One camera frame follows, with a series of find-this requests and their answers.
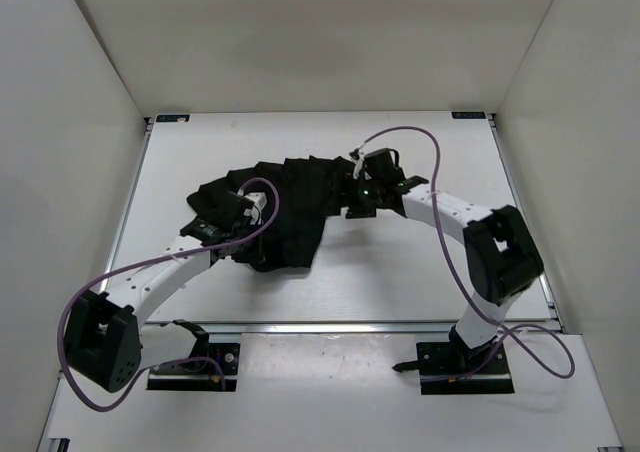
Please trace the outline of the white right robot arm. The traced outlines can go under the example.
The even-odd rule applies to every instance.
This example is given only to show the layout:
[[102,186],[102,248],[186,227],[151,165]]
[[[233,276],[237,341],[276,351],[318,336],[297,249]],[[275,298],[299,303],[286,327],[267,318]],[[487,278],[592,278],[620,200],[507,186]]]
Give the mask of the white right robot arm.
[[368,154],[356,149],[349,156],[354,162],[352,182],[365,212],[392,210],[434,227],[464,247],[471,304],[450,332],[448,359],[460,372],[473,371],[513,303],[544,271],[523,216],[512,205],[473,205],[436,191],[423,177],[407,177],[394,149]]

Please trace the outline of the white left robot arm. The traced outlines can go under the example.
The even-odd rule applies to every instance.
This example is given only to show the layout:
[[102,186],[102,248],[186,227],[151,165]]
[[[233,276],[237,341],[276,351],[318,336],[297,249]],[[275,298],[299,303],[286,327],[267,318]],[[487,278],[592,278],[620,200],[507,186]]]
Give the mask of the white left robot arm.
[[191,279],[253,241],[270,201],[263,192],[224,195],[210,218],[194,218],[149,265],[135,266],[100,293],[84,291],[63,323],[69,368],[109,393],[144,369],[178,361],[197,370],[208,361],[204,329],[184,319],[150,326],[151,315]]

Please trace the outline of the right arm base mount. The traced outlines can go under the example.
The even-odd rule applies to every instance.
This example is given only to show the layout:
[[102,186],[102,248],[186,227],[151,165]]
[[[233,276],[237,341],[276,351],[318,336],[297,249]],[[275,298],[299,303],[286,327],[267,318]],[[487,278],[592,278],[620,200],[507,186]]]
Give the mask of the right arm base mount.
[[447,341],[416,343],[416,359],[396,373],[419,373],[422,395],[507,395],[515,392],[505,347],[497,338],[470,349],[451,329]]

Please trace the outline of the black pleated skirt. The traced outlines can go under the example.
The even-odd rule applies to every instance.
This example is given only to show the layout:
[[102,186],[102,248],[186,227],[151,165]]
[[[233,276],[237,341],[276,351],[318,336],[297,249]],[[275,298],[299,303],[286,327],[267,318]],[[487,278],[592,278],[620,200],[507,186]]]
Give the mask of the black pleated skirt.
[[226,176],[202,184],[186,201],[200,218],[221,206],[229,192],[237,192],[247,181],[262,177],[278,191],[280,207],[276,219],[252,243],[232,255],[232,260],[257,272],[312,267],[320,246],[326,219],[347,206],[345,197],[354,164],[334,159],[287,158],[282,163],[259,162],[229,171]]

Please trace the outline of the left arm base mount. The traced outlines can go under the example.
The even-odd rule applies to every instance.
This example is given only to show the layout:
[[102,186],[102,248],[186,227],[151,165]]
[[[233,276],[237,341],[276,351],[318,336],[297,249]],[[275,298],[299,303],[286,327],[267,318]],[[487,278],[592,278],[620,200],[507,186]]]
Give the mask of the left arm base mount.
[[239,335],[212,335],[191,324],[196,342],[190,361],[165,362],[154,366],[147,378],[150,391],[235,392],[241,355]]

